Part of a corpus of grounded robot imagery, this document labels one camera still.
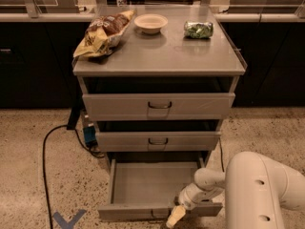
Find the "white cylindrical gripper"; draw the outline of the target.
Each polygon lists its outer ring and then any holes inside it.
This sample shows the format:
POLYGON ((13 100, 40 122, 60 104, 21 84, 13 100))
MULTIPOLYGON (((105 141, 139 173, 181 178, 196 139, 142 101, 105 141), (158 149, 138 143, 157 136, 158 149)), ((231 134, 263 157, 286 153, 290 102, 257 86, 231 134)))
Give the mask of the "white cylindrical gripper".
POLYGON ((166 226, 168 228, 173 228, 186 215, 186 210, 192 210, 197 207, 202 200, 207 198, 208 191, 199 188, 194 183, 184 187, 178 196, 178 203, 180 205, 173 207, 166 222, 166 226))

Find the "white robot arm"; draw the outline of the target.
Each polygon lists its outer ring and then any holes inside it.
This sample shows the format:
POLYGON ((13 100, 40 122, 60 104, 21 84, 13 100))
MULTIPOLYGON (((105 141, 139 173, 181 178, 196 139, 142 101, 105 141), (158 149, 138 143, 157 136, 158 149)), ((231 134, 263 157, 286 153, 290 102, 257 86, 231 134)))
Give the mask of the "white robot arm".
POLYGON ((166 226, 174 227, 204 199, 225 194, 226 229, 285 229, 282 209, 305 209, 305 176, 254 152, 231 158, 224 172, 198 169, 179 194, 166 226))

